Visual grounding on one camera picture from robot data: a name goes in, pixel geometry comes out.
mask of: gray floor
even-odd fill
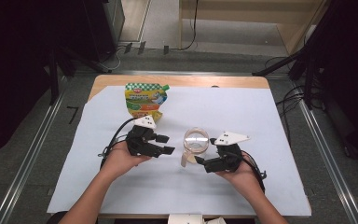
[[[160,42],[161,40],[157,39],[156,46]],[[260,53],[262,51],[222,53],[218,48],[213,52],[200,51],[171,50],[169,54],[164,55],[161,49],[146,49],[143,54],[139,55],[138,49],[132,49],[127,54],[124,54],[123,51],[119,52],[117,54],[119,60],[116,55],[112,55],[103,64],[108,67],[116,67],[120,62],[119,67],[113,70],[112,73],[114,74],[126,74],[127,71],[162,71],[171,72],[171,75],[179,75],[180,72],[220,72],[231,73],[232,76],[245,76],[245,73],[262,70],[271,56],[282,55],[280,51],[271,49],[269,49],[267,56]],[[280,59],[274,59],[267,65],[278,60]],[[98,75],[81,63],[77,63],[76,66],[77,72],[70,79],[69,88],[63,97],[58,114],[52,123],[8,223],[46,223],[49,218],[46,211],[52,191],[57,183],[66,154],[72,145],[76,126],[81,119],[81,110],[87,102],[93,80]],[[284,74],[287,71],[288,67],[285,66],[275,73]],[[281,100],[293,88],[292,82],[287,76],[269,75],[268,83],[275,101]],[[0,205],[48,111],[48,102],[49,92],[46,92],[21,123],[10,141],[0,149]],[[70,123],[70,120],[74,115],[74,110],[67,108],[68,106],[79,107],[72,123]],[[314,113],[337,164],[358,201],[358,160],[346,157],[343,145],[329,117],[321,110],[315,109]],[[299,107],[288,113],[288,121],[292,136],[293,154],[312,208],[312,217],[289,218],[290,222],[350,223],[331,177],[326,171],[309,125]],[[103,223],[112,222],[111,220],[103,220]]]

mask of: hand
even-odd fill
[[[119,142],[113,146],[100,172],[106,174],[113,181],[127,173],[132,167],[150,159],[151,157],[147,156],[132,156],[128,150],[127,142]]]
[[[248,162],[252,163],[248,154],[242,152],[242,156]],[[234,173],[221,171],[221,172],[216,172],[216,174],[222,176],[228,182],[230,182],[234,186],[234,188],[239,193],[241,193],[245,198],[248,198],[250,194],[255,192],[263,193],[263,190],[260,188],[260,185],[255,177],[255,174],[252,171],[252,168],[244,161],[241,162],[240,166]]]

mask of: white table surface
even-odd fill
[[[251,140],[239,146],[255,158],[261,171],[267,171],[264,184],[269,200],[283,216],[311,215],[269,89],[171,87],[167,94],[155,133],[168,135],[166,146],[175,151],[117,179],[106,193],[101,214],[254,216],[250,204],[225,179],[207,174],[201,165],[180,165],[185,132],[201,127],[210,137],[223,131],[249,135]],[[86,104],[48,213],[66,211],[76,202],[99,171],[98,154],[130,117],[123,86],[106,87]],[[131,127],[128,124],[122,134]],[[210,145],[206,159],[214,157],[216,148]]]

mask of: yellow snack bag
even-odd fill
[[[150,115],[157,121],[162,116],[158,109],[167,100],[166,91],[169,88],[157,83],[127,83],[124,93],[130,114],[134,118]]]

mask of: floor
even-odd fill
[[[177,26],[172,25],[174,17],[169,16],[176,15],[172,6],[175,6],[177,1],[170,1],[150,2],[145,28],[141,34],[141,40],[146,41],[148,50],[138,54],[137,49],[132,49],[129,53],[124,54],[121,51],[115,55],[117,57],[112,56],[104,62],[106,66],[118,65],[112,74],[138,71],[140,74],[147,75],[148,71],[160,71],[169,75],[210,72],[217,75],[225,73],[231,76],[246,76],[280,60],[273,57],[287,56],[277,31],[270,24],[233,24],[234,28],[237,26],[249,28],[251,31],[247,38],[242,38],[241,34],[231,38],[219,35],[228,29],[224,24],[221,28],[224,32],[216,34],[219,36],[216,41],[203,43],[198,40],[193,49],[171,50],[169,54],[164,55],[162,51],[164,45],[175,48],[177,44],[174,35],[177,34]],[[158,18],[164,15],[168,16],[167,19],[155,25]],[[208,37],[208,29],[205,28],[203,31],[204,28],[201,26],[202,23],[198,23],[200,28],[198,36]],[[20,192],[19,195],[14,195],[17,201],[13,202],[11,210],[6,211],[7,216],[1,223],[45,223],[49,218],[46,211],[51,195],[72,145],[76,126],[81,119],[82,108],[89,97],[93,80],[98,76],[83,64],[79,63],[76,66],[75,77],[62,83],[61,90],[64,95],[61,104],[58,105],[57,111],[54,111],[56,113],[54,120],[48,124],[49,129],[44,136],[43,144],[39,148],[34,148],[38,151],[38,155],[31,163],[32,169],[25,175],[23,185],[17,190]],[[276,74],[267,76],[275,101],[281,100],[293,88],[292,81],[285,75],[289,68],[290,65],[285,66],[275,71]],[[16,179],[24,158],[27,158],[28,151],[34,145],[34,137],[39,127],[45,122],[45,116],[51,109],[48,101],[49,92],[46,92],[21,123],[9,143],[0,149],[0,206],[13,180]],[[318,121],[317,124],[343,179],[350,188],[353,199],[358,204],[358,160],[345,155],[344,146],[329,117],[318,109],[314,109],[312,114]],[[342,198],[338,195],[337,186],[332,180],[332,175],[327,171],[328,164],[324,161],[323,153],[300,105],[288,114],[288,122],[292,135],[293,155],[312,208],[312,217],[290,217],[288,220],[290,223],[354,223],[348,218]],[[113,223],[113,221],[102,219],[101,223]]]

